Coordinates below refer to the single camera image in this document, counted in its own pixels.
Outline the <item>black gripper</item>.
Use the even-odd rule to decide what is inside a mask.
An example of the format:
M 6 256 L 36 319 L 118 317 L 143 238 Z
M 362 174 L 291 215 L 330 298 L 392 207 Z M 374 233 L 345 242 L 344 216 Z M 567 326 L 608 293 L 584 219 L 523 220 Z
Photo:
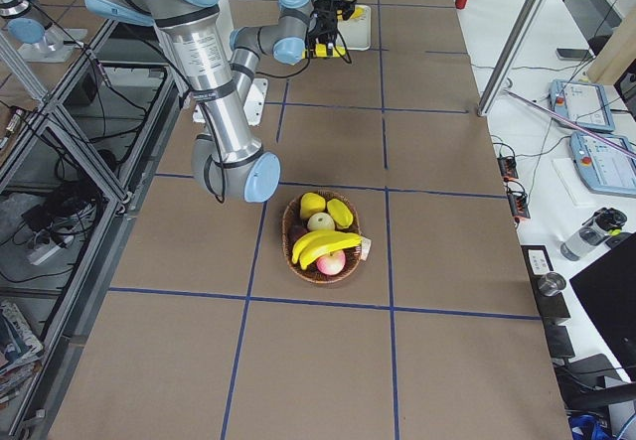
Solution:
M 337 18 L 338 11 L 337 0 L 314 0 L 314 13 L 317 17 Z
M 328 14 L 324 11 L 314 10 L 311 14 L 307 31 L 308 43 L 325 43 L 328 34 Z

